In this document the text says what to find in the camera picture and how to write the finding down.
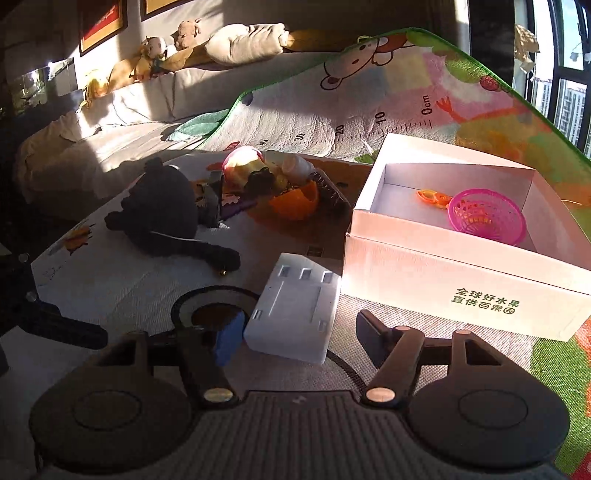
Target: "children's play mat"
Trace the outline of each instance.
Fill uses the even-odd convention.
[[[591,238],[589,160],[493,73],[422,30],[361,38],[323,64],[244,93],[195,153],[171,163],[199,188],[209,171],[220,167],[227,150],[237,145],[325,157],[311,161],[354,204],[388,132],[454,143],[537,169]],[[346,223],[321,215],[291,222],[274,214],[268,197],[259,197],[249,208],[237,209],[224,228],[203,228],[197,234],[239,251],[239,271],[221,277],[190,258],[151,258],[122,232],[105,226],[105,216],[121,209],[125,196],[123,192],[90,215],[33,263],[42,300],[56,304],[64,316],[104,326],[111,339],[133,329],[150,334],[169,330],[172,304],[194,288],[231,284],[260,293],[282,252],[343,257]],[[225,202],[241,199],[226,196]],[[396,281],[404,278],[394,272]],[[356,344],[354,327],[361,308],[389,326],[411,325],[428,336],[449,337],[463,327],[342,297],[330,348],[366,380],[373,367]],[[571,427],[556,465],[574,479],[591,478],[591,319],[565,343],[467,327],[562,397]],[[285,359],[274,363],[267,358],[247,368],[254,362],[252,354],[241,349],[236,357],[230,370],[236,371],[241,361],[242,373],[252,375],[257,387],[339,386],[322,380],[330,361],[324,369],[297,364],[299,373],[286,374],[283,366],[292,363]],[[441,375],[444,371],[429,370],[421,382]],[[285,385],[288,377],[291,385]]]

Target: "screw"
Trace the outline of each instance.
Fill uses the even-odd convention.
[[[375,387],[369,389],[365,396],[368,400],[374,401],[376,403],[384,403],[387,401],[391,401],[396,397],[396,393],[393,390],[385,387]]]
[[[34,291],[28,291],[25,298],[31,303],[35,303],[38,299],[37,294]]]
[[[224,403],[233,398],[234,394],[227,388],[210,388],[203,394],[203,398],[211,403]]]

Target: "black stuffed toy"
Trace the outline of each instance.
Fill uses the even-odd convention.
[[[213,226],[212,210],[219,214],[219,203],[209,202],[200,211],[187,177],[175,167],[162,165],[159,158],[148,160],[144,171],[129,196],[121,200],[123,211],[106,216],[107,228],[123,231],[149,255],[188,255],[205,260],[221,273],[238,270],[238,252],[194,239],[199,223]],[[214,187],[221,191],[221,179]],[[219,202],[219,196],[213,196]]]

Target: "orange plastic toy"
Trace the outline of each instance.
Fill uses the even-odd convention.
[[[305,220],[318,207],[318,187],[310,181],[303,187],[290,190],[269,200],[269,205],[280,217],[288,220]]]
[[[436,192],[435,190],[419,190],[418,197],[425,203],[435,205],[437,208],[446,209],[452,198],[444,193]]]

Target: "pink basket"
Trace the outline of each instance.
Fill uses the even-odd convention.
[[[507,245],[519,245],[527,233],[525,217],[519,207],[492,190],[464,190],[452,198],[447,212],[458,232]]]

